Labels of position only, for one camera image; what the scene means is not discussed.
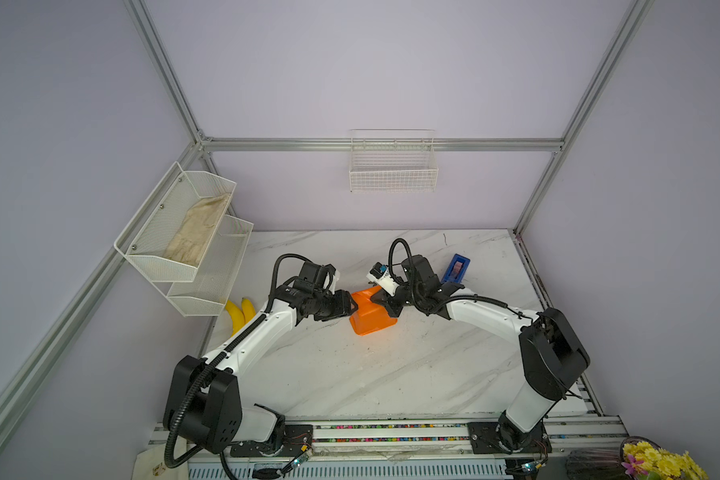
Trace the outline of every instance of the wall-mounted basket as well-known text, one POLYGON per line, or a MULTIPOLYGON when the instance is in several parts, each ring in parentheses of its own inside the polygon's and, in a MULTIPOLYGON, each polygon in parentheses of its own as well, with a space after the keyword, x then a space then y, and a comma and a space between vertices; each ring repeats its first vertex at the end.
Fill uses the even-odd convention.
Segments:
POLYGON ((232 291, 253 224, 226 214, 235 182, 205 171, 184 171, 178 164, 166 177, 172 174, 176 178, 138 233, 128 238, 126 228, 115 249, 182 315, 218 315, 232 291), (189 248, 178 249, 177 234, 186 232, 187 212, 199 202, 205 216, 190 232, 202 234, 192 238, 189 248))
POLYGON ((434 130, 353 130, 352 192, 434 192, 434 130))

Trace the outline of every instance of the marble tabletop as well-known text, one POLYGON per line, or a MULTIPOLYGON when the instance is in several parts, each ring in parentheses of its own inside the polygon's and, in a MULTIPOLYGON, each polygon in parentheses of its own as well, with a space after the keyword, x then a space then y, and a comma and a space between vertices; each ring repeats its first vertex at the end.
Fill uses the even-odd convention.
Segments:
MULTIPOLYGON (((445 272, 453 254, 464 255, 471 260, 465 286, 540 310, 507 230, 254 232, 230 299, 239 305, 247 297, 262 308, 272 265, 285 253, 333 264, 338 288, 364 290, 370 287, 365 274, 375 262, 387 263, 389 245, 399 236, 414 255, 429 259, 436 274, 445 272)), ((398 248, 396 261, 404 257, 398 248)), ((279 281, 300 267, 297 260, 284 260, 279 281)), ((218 322, 210 346, 228 339, 230 329, 218 322)), ((396 325, 366 336, 356 335, 348 318, 302 321, 246 372, 240 392, 244 404, 258 402, 295 420, 474 418, 505 410, 523 381, 517 343, 406 308, 396 325)), ((584 402, 569 397, 550 415, 584 413, 584 402)))

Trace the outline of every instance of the orange object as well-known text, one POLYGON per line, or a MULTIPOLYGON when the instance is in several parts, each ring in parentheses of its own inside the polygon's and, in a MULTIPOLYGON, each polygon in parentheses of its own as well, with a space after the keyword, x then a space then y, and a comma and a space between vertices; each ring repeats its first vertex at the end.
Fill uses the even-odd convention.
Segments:
POLYGON ((358 335, 377 332, 398 322, 398 319, 393 319, 387 315, 387 311, 383 306, 371 302, 371 295, 381 289, 380 286, 373 286, 352 294, 352 298, 358 304, 358 311, 349 317, 349 322, 358 335))

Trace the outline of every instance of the white wire basket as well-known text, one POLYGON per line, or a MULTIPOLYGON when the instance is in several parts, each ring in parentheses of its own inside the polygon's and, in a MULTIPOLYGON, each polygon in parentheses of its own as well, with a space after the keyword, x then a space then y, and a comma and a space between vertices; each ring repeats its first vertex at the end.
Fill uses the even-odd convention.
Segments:
POLYGON ((352 192, 434 192, 434 130, 353 130, 352 192))
MULTIPOLYGON (((235 182, 205 171, 184 171, 174 164, 158 185, 167 183, 171 175, 176 178, 159 203, 150 204, 154 205, 152 213, 138 233, 134 235, 129 224, 115 240, 115 249, 183 316, 219 315, 232 292, 253 224, 223 213, 229 209, 235 182), (217 206, 219 220, 194 255, 196 265, 166 258, 166 248, 181 229, 187 211, 203 198, 225 194, 223 205, 217 206)), ((147 202, 142 208, 149 208, 147 202)))
MULTIPOLYGON (((192 282, 195 279, 208 254, 210 242, 202 248, 196 264, 166 258, 166 248, 181 228, 187 211, 199 200, 228 194, 221 210, 226 211, 235 191, 236 184, 231 180, 205 171, 184 171, 181 166, 178 168, 179 176, 130 245, 124 247, 126 251, 120 250, 119 241, 115 242, 115 248, 150 282, 192 282)), ((217 222, 212 228, 211 239, 220 223, 217 222)))

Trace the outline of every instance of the yellow banana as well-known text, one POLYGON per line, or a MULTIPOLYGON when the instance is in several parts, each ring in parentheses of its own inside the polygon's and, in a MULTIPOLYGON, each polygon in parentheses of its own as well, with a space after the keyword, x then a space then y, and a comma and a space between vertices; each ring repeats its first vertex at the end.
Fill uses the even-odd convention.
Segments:
POLYGON ((230 317, 232 318, 232 334, 234 335, 246 324, 246 316, 242 314, 242 310, 240 310, 237 305, 229 300, 226 302, 224 308, 230 313, 230 317))
POLYGON ((242 308, 242 314, 246 316, 246 323, 253 320, 253 317, 256 316, 256 309, 253 308, 253 303, 247 298, 244 298, 242 302, 240 302, 240 307, 242 308))

